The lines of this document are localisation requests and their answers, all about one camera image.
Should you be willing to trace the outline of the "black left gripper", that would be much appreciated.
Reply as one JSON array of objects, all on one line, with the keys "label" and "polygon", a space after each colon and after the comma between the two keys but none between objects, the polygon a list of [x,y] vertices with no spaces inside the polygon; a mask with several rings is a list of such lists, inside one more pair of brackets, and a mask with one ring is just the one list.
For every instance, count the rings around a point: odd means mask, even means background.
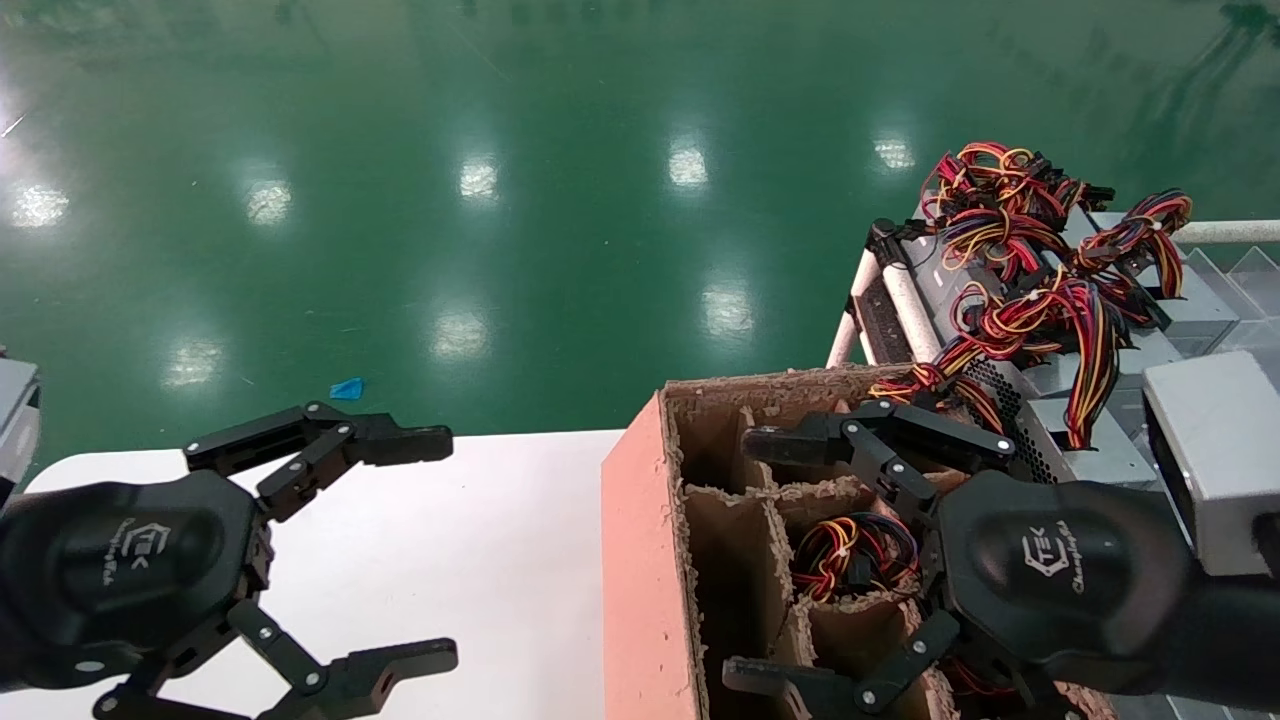
[{"label": "black left gripper", "polygon": [[215,471],[18,496],[1,523],[3,689],[193,673],[268,588],[270,539],[259,501]]}]

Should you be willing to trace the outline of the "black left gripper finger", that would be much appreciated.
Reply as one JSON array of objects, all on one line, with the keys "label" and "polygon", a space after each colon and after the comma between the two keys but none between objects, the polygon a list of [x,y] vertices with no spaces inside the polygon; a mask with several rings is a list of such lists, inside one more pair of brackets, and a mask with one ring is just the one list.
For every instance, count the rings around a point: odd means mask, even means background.
[{"label": "black left gripper finger", "polygon": [[[255,602],[242,601],[227,623],[288,684],[289,691],[261,719],[358,719],[379,714],[402,680],[454,670],[453,639],[361,650],[323,666]],[[229,719],[218,708],[159,697],[170,676],[165,665],[142,666],[95,706],[97,719]]]},{"label": "black left gripper finger", "polygon": [[289,407],[192,441],[191,471],[230,477],[284,459],[257,486],[269,521],[285,521],[349,469],[435,462],[453,454],[449,427],[401,427],[387,413],[348,414],[323,402]]}]

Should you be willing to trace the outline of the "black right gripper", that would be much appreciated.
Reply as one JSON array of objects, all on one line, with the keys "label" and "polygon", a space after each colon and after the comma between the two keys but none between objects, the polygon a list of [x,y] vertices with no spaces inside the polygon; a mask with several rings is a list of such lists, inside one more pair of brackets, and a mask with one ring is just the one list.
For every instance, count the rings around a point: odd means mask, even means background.
[{"label": "black right gripper", "polygon": [[[910,527],[932,525],[937,505],[943,603],[1004,666],[1112,694],[1165,680],[1169,628],[1201,568],[1162,495],[980,471],[1006,469],[1014,442],[887,400],[746,430],[742,452],[777,465],[845,462]],[[937,503],[919,459],[980,473]],[[960,637],[951,612],[931,615],[861,680],[733,656],[722,684],[781,700],[796,719],[878,719]]]}]

